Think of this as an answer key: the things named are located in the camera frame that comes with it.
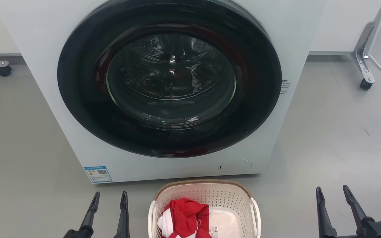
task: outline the red cloth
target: red cloth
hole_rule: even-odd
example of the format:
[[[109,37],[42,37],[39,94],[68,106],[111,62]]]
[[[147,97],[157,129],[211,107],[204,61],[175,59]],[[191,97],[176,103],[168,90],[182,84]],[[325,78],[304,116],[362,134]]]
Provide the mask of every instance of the red cloth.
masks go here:
[[[187,198],[171,200],[164,211],[171,208],[174,233],[168,238],[189,237],[196,231],[196,238],[211,238],[208,233],[210,210],[207,204],[200,204]]]

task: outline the white washing machine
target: white washing machine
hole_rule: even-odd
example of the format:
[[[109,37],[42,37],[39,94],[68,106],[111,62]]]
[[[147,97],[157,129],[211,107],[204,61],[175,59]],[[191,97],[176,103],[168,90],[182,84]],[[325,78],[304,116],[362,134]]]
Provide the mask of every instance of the white washing machine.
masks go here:
[[[0,0],[93,183],[263,172],[323,6]]]

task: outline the door glass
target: door glass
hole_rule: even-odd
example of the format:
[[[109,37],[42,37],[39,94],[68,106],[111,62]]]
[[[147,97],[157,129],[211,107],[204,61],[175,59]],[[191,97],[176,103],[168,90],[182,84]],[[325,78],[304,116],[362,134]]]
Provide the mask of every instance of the door glass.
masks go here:
[[[227,57],[182,34],[131,42],[114,56],[106,75],[110,96],[124,113],[164,130],[194,128],[212,119],[236,89]]]

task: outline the black door rim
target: black door rim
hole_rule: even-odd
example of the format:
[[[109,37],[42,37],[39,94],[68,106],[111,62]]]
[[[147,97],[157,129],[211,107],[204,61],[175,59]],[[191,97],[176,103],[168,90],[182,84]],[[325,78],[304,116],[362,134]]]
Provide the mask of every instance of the black door rim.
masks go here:
[[[131,119],[107,98],[105,79],[95,77],[106,73],[102,59],[154,34],[201,39],[230,60],[237,88],[223,112],[195,128],[160,131]],[[111,0],[69,36],[59,59],[58,83],[71,114],[103,141],[141,155],[187,158],[234,145],[262,125],[280,95],[281,68],[260,23],[233,2]]]

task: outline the caster wheel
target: caster wheel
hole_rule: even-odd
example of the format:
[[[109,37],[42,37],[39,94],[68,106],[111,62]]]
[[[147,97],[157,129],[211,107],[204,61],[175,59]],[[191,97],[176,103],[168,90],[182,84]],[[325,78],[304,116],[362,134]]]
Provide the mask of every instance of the caster wheel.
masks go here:
[[[362,81],[361,81],[361,84],[360,84],[360,88],[362,88],[364,90],[369,90],[372,85],[373,85],[372,83],[367,82],[365,80],[365,78],[363,78]]]
[[[0,75],[3,77],[7,77],[11,74],[11,67],[9,65],[5,66],[4,68],[0,68]]]

